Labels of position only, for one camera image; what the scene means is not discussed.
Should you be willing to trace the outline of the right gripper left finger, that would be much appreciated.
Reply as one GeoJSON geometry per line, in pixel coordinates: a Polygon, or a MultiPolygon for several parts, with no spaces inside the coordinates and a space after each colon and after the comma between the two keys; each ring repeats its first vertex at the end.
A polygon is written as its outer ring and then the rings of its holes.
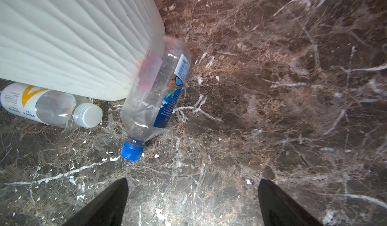
{"type": "Polygon", "coordinates": [[[125,178],[114,181],[77,214],[67,220],[65,226],[120,226],[129,194],[125,178]]]}

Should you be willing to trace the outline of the clear crushed bottle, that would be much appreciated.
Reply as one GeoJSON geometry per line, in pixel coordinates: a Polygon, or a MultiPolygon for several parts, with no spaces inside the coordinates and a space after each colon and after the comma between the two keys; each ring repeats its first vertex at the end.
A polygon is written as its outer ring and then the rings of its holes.
{"type": "Polygon", "coordinates": [[[172,36],[165,36],[164,44],[162,58],[148,53],[121,109],[128,133],[121,155],[127,160],[139,160],[146,141],[164,132],[190,70],[187,45],[172,36]]]}

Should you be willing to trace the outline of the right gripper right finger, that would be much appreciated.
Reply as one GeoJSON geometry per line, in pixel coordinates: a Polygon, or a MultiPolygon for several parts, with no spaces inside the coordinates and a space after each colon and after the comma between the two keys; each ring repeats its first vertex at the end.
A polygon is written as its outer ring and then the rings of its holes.
{"type": "Polygon", "coordinates": [[[322,226],[279,186],[261,179],[258,198],[265,226],[322,226]]]}

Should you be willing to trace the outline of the white bottle yellow triangle label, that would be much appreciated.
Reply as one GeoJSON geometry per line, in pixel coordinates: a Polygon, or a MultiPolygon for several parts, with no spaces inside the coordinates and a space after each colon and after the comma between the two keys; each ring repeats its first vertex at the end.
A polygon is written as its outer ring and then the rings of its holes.
{"type": "Polygon", "coordinates": [[[94,128],[103,117],[85,97],[17,82],[2,90],[1,105],[11,114],[63,129],[94,128]]]}

